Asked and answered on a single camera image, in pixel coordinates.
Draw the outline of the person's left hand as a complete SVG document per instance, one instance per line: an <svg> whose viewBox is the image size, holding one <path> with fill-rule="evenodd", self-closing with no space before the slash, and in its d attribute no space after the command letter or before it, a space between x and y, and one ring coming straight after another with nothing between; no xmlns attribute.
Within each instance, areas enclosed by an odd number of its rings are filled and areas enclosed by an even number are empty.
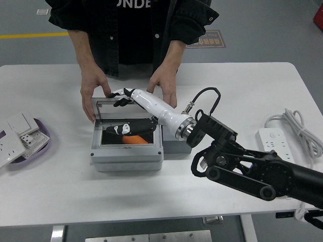
<svg viewBox="0 0 323 242"><path fill-rule="evenodd" d="M153 93L156 86L161 88L163 101L172 108L176 108L176 71L160 66L150 77L146 91Z"/></svg>

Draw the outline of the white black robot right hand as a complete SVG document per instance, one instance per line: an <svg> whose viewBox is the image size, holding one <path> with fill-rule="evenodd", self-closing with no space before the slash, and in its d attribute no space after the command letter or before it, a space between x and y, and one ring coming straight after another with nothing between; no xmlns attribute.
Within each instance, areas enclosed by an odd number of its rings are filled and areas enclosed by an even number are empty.
<svg viewBox="0 0 323 242"><path fill-rule="evenodd" d="M180 114L153 94L140 90L123 88L111 93L108 97L127 96L129 100L135 101L139 106L152 114L151 118L136 120L118 126L109 126L106 132L123 136L134 136L153 132L156 126L162 125L168 127L176 139L187 140L193 131L196 121L188 114Z"/></svg>

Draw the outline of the person's right hand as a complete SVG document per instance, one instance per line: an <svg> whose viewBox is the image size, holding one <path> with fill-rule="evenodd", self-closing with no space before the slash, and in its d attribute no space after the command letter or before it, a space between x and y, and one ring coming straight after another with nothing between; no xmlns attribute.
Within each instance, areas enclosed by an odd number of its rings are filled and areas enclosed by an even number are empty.
<svg viewBox="0 0 323 242"><path fill-rule="evenodd" d="M82 98L82 108L87 118L94 123L96 116L91 102L94 90L97 87L101 87L104 95L107 97L111 94L111 89L106 75L96 65L82 68L81 76L80 94Z"/></svg>

